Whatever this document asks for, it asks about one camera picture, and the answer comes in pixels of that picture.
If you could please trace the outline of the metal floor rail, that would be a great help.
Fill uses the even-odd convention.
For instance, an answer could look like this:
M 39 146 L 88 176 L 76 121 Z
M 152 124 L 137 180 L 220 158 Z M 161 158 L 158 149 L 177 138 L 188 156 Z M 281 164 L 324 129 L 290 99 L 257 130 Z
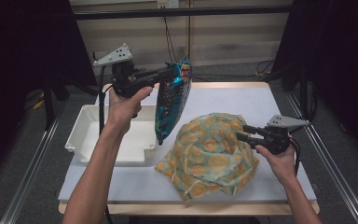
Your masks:
M 358 142 L 323 100 L 311 125 L 296 132 L 301 159 L 324 224 L 358 224 Z
M 20 185 L 18 186 L 13 198 L 11 199 L 5 213 L 0 220 L 0 224 L 16 224 L 21 209 L 23 208 L 27 196 L 34 183 L 41 162 L 43 161 L 47 153 L 48 147 L 57 130 L 59 123 L 60 117 L 57 116 L 52 121 L 49 128 L 44 132 L 44 135 L 35 151 L 33 158 L 31 159 L 31 162 L 25 172 L 25 175 L 23 176 Z

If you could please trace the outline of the white plastic tray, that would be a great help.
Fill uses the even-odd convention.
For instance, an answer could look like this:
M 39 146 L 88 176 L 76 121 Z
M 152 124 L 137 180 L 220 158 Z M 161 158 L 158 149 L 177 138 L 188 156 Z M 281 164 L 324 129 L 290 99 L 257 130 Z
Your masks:
M 65 144 L 65 148 L 73 152 L 80 162 L 87 163 L 90 160 L 99 138 L 99 112 L 100 108 L 97 105 L 83 105 Z M 151 157 L 156 145 L 155 107 L 143 105 L 123 137 L 116 164 L 143 164 Z

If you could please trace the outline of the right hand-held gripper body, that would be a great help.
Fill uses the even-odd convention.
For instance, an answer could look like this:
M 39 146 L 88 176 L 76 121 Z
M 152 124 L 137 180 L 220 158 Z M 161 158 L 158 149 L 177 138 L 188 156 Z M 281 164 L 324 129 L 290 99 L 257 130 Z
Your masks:
M 309 125 L 310 122 L 303 119 L 294 119 L 282 115 L 273 116 L 263 128 L 256 128 L 256 133 L 263 136 L 260 145 L 271 154 L 283 153 L 290 145 L 289 128 L 297 128 Z

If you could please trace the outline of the orange and teal patterned bag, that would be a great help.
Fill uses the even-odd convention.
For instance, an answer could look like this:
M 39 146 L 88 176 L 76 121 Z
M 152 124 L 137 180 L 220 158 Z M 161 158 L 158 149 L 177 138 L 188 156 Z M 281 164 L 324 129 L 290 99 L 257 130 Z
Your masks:
M 215 191 L 235 195 L 254 177 L 259 159 L 237 139 L 246 124 L 241 115 L 212 113 L 183 125 L 172 148 L 155 166 L 170 179 L 182 200 Z

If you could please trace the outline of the black horizontal bar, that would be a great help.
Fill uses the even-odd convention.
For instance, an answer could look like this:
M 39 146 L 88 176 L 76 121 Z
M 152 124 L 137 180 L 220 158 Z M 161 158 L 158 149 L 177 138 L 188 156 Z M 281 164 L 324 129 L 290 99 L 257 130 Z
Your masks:
M 288 13 L 293 6 L 256 6 L 256 7 L 194 7 L 168 9 L 141 9 L 125 11 L 90 11 L 77 12 L 73 15 L 76 20 L 108 20 L 108 19 L 137 19 L 156 17 L 184 17 L 209 15 L 240 15 L 240 14 L 270 14 Z

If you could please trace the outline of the white wall socket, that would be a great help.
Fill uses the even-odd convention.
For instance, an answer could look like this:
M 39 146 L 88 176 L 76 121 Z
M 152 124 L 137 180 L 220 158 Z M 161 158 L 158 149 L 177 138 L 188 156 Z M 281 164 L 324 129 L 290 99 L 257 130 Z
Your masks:
M 179 8 L 179 0 L 157 0 L 158 8 Z

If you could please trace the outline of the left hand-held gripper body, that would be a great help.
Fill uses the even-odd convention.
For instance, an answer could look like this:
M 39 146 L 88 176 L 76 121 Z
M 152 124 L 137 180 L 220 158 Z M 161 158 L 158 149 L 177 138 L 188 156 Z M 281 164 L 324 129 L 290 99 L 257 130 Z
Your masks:
M 108 66 L 112 68 L 112 87 L 116 95 L 131 98 L 145 86 L 153 87 L 156 83 L 154 71 L 136 71 L 130 48 L 123 44 L 114 49 L 93 65 L 101 68 L 101 74 Z

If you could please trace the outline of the black metal stand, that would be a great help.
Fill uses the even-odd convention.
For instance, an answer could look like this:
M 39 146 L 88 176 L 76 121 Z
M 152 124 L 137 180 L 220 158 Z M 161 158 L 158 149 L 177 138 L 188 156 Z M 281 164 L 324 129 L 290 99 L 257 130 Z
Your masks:
M 92 89 L 86 84 L 81 83 L 74 78 L 68 76 L 44 76 L 43 93 L 46 111 L 46 127 L 47 131 L 53 124 L 53 121 L 57 118 L 54 114 L 52 94 L 55 94 L 59 101 L 66 101 L 69 99 L 70 93 L 65 88 L 66 85 L 75 86 L 77 89 L 86 92 L 92 96 L 97 95 L 97 91 Z

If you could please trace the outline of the pale table mat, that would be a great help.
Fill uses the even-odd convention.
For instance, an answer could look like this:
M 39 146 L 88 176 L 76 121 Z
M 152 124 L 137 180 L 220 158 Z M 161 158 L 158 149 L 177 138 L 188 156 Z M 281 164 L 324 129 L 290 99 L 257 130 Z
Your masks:
M 143 105 L 153 105 L 155 108 L 156 103 L 155 92 L 143 101 Z M 280 113 L 268 86 L 251 88 L 198 88 L 194 86 L 187 98 L 186 107 L 179 122 L 162 145 L 159 145 L 157 141 L 151 157 L 143 164 L 116 164 L 108 200 L 112 203 L 181 203 L 183 200 L 171 181 L 158 173 L 155 166 L 173 146 L 182 125 L 196 117 L 217 112 L 241 115 L 246 123 L 255 127 L 266 125 L 271 117 Z M 69 200 L 87 163 L 80 162 L 74 154 L 58 196 L 59 201 L 65 203 Z

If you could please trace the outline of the dark curtain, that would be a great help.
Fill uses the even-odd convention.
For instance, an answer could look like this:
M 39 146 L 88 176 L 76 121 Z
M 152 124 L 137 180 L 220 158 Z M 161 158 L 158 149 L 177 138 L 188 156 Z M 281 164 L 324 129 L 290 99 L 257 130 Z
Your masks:
M 69 0 L 0 0 L 0 158 L 30 91 L 68 98 L 96 79 Z
M 293 0 L 272 72 L 302 75 L 358 140 L 358 0 Z

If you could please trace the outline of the person's left hand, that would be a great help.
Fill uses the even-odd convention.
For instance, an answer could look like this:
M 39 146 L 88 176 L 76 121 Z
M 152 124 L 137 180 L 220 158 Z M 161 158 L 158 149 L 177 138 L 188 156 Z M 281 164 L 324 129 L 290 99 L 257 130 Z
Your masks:
M 126 133 L 131 126 L 131 119 L 142 109 L 141 102 L 153 91 L 144 87 L 131 98 L 116 95 L 114 90 L 109 92 L 109 110 L 106 126 L 117 133 Z

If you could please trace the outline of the person's right hand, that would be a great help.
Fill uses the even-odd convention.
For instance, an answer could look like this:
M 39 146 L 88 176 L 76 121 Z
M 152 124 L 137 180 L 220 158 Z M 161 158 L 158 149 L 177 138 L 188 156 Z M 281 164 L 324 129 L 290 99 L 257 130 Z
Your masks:
M 270 153 L 261 145 L 257 145 L 255 149 L 268 161 L 273 174 L 276 175 L 283 186 L 287 186 L 296 179 L 295 149 L 292 145 L 278 155 Z

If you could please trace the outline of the blue chip bag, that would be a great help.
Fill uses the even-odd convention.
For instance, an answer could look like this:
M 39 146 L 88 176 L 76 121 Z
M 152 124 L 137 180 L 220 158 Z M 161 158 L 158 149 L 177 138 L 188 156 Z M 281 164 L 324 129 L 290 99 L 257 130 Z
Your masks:
M 192 66 L 188 56 L 170 63 L 173 77 L 159 83 L 155 113 L 155 133 L 159 145 L 170 135 L 186 106 L 192 83 Z

